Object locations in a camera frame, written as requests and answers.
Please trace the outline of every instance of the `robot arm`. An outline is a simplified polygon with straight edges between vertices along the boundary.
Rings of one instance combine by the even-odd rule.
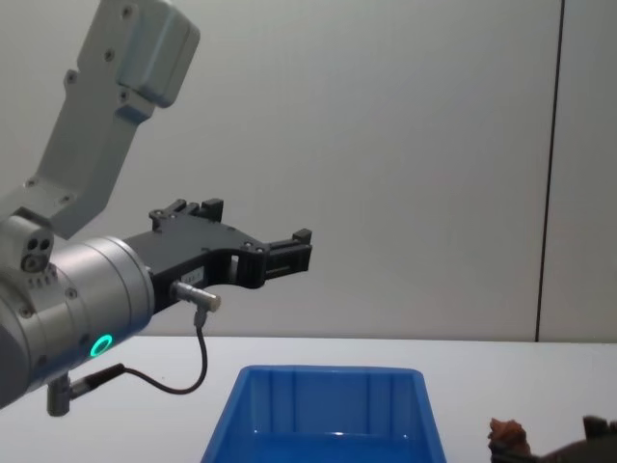
[[[176,99],[200,32],[162,0],[104,0],[37,173],[0,202],[69,238],[107,205],[140,123]]]
[[[177,201],[150,213],[147,233],[52,254],[54,234],[72,236],[106,206],[137,126],[174,102],[199,36],[166,0],[101,0],[39,169],[0,202],[0,409],[48,384],[61,416],[91,389],[71,389],[67,373],[155,313],[179,300],[214,311],[207,286],[257,288],[308,269],[310,231],[262,243],[221,224],[220,200]]]

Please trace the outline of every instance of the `brown object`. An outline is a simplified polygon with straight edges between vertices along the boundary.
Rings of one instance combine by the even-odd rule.
[[[501,422],[493,418],[491,420],[489,439],[491,439],[491,444],[500,443],[508,450],[520,455],[531,455],[531,448],[527,443],[527,433],[514,420]]]

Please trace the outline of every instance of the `white table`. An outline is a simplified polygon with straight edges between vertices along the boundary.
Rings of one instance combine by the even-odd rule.
[[[581,418],[617,419],[617,345],[427,340],[207,339],[210,370],[188,396],[124,376],[47,417],[45,390],[0,411],[0,461],[201,461],[240,368],[257,364],[416,368],[424,373],[448,462],[489,462],[491,417],[517,419],[534,451],[583,436]],[[200,368],[191,338],[137,338],[76,370],[123,362],[177,387]]]

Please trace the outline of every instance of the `white wall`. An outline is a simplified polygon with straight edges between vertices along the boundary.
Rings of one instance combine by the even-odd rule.
[[[221,197],[226,222],[263,240],[312,228],[315,250],[308,274],[215,288],[212,333],[533,338],[558,0],[177,4],[202,31],[179,101],[140,128],[78,238]],[[3,6],[0,194],[35,170],[94,10]],[[148,333],[191,319],[180,306]]]
[[[617,340],[615,18],[566,2],[541,340]]]

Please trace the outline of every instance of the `green led ring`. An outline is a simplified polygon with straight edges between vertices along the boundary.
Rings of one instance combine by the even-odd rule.
[[[114,342],[114,338],[112,335],[103,335],[93,345],[93,348],[90,349],[91,357],[98,357],[100,354],[109,349]]]

